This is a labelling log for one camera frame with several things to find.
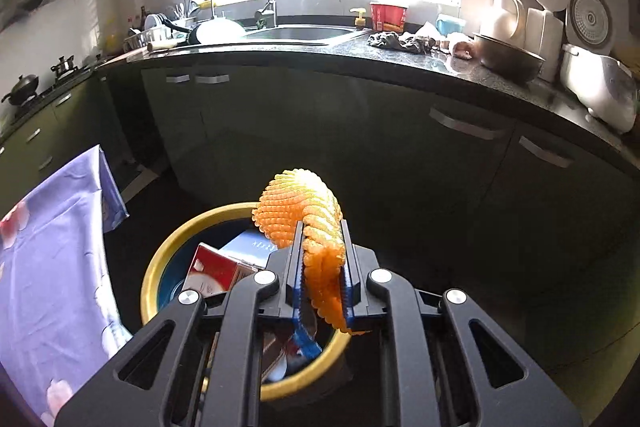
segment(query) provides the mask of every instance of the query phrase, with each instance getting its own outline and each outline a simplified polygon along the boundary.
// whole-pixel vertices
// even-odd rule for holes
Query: yellow rim
[[[158,313],[160,279],[178,248],[193,235],[213,225],[224,221],[251,217],[251,211],[257,205],[257,203],[234,203],[219,206],[188,220],[164,240],[164,243],[156,250],[149,266],[146,268],[145,278],[142,281],[140,313],[142,314],[143,325],[147,324]],[[322,377],[338,360],[347,348],[350,339],[351,336],[348,333],[335,331],[334,336],[322,350],[320,356],[302,371],[280,382],[263,384],[260,388],[260,399],[262,401],[276,400],[294,394],[310,385]]]

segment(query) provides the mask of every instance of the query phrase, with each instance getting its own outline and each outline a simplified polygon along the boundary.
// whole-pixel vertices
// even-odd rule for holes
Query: silver handle
[[[39,166],[38,166],[38,171],[42,171],[44,168],[46,168],[51,162],[53,161],[53,156],[49,156],[46,160],[44,160],[44,162],[42,162]]]
[[[183,82],[188,82],[188,80],[189,80],[188,74],[181,74],[179,76],[168,76],[166,78],[166,81],[169,84],[181,84]]]
[[[449,129],[453,129],[454,131],[468,134],[469,136],[475,136],[476,138],[480,138],[482,140],[495,140],[496,138],[504,135],[504,130],[502,129],[485,129],[484,127],[473,125],[472,123],[468,123],[462,120],[455,120],[454,118],[441,113],[435,107],[431,107],[429,116],[444,127],[448,127]]]
[[[228,82],[228,74],[220,74],[219,76],[196,76],[196,84],[219,84],[220,82]]]
[[[566,169],[569,165],[571,165],[574,161],[569,158],[563,158],[562,156],[542,149],[538,145],[534,144],[529,138],[524,136],[520,136],[520,140],[518,141],[520,145],[522,145],[527,151],[529,151],[536,158],[541,159],[547,163],[551,163],[551,165],[555,165],[556,167],[560,167],[562,169]]]
[[[71,98],[71,93],[67,93],[65,96],[63,96],[62,98],[60,98],[60,100],[56,102],[56,107],[58,107],[59,105],[62,105],[70,98]]]
[[[40,134],[40,128],[38,127],[31,135],[27,138],[27,143],[33,140],[38,134]]]

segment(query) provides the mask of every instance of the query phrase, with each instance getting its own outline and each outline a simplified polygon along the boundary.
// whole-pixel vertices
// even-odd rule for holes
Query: black countertop
[[[99,66],[98,74],[120,68],[185,68],[213,64],[278,66],[344,74],[434,92],[484,107],[532,124],[572,142],[640,180],[640,157],[625,139],[593,118],[573,93],[540,79],[524,85],[505,80],[476,60],[461,60],[440,52],[413,55],[367,45],[367,36],[334,46],[241,44],[185,46],[138,54]],[[0,134],[0,145],[24,121],[65,91],[87,79],[79,74],[53,90],[29,114]]]

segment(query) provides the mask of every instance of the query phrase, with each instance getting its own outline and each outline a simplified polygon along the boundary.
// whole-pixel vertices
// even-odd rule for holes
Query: triangular cutout
[[[469,329],[476,341],[476,346],[478,346],[480,358],[484,364],[484,370],[489,378],[491,387],[498,389],[524,377],[524,371],[518,363],[484,329],[484,326],[479,321],[471,321]]]
[[[118,378],[140,389],[151,389],[174,328],[174,322],[165,323],[118,372]]]

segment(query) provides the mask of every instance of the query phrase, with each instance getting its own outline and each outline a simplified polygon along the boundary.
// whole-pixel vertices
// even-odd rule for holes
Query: blue cup
[[[464,19],[458,19],[450,15],[440,14],[436,19],[436,29],[440,35],[446,37],[450,33],[462,33],[462,29],[465,27],[466,21]]]

